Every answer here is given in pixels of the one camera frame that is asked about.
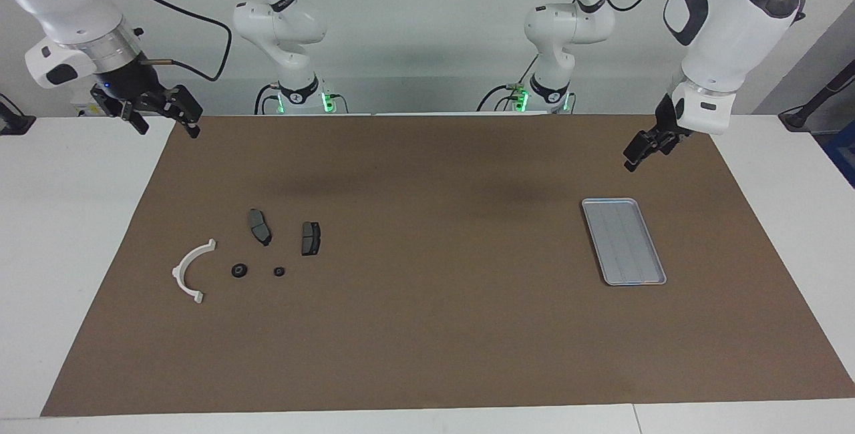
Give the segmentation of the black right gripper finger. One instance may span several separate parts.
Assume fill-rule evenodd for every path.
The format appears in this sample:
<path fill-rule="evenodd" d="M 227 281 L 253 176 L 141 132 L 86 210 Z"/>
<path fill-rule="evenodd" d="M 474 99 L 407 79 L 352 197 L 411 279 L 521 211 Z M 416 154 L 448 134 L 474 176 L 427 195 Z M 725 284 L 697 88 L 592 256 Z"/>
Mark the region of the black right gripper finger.
<path fill-rule="evenodd" d="M 196 139 L 200 134 L 198 122 L 202 117 L 202 106 L 196 101 L 186 86 L 176 86 L 164 92 L 167 103 L 167 117 L 177 121 L 190 138 Z"/>
<path fill-rule="evenodd" d="M 120 118 L 130 124 L 140 135 L 146 135 L 149 130 L 149 124 L 140 112 L 134 109 L 132 103 L 128 101 L 111 101 L 107 106 L 107 114 L 110 117 Z"/>

